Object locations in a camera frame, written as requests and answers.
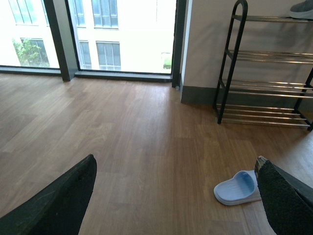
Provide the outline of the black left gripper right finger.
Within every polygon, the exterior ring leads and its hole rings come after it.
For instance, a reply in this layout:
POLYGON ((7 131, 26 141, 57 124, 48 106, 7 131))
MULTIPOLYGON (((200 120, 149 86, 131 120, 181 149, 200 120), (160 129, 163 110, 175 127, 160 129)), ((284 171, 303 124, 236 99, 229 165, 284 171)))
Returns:
POLYGON ((313 233, 313 188, 263 156, 255 174, 267 220, 277 235, 313 233))

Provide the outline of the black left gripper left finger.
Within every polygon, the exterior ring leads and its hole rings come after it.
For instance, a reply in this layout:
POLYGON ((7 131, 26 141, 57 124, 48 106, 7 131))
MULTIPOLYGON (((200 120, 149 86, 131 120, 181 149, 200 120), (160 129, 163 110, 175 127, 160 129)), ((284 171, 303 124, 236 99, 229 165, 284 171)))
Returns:
POLYGON ((29 200, 0 219, 2 235, 77 235, 97 173, 89 154, 29 200))

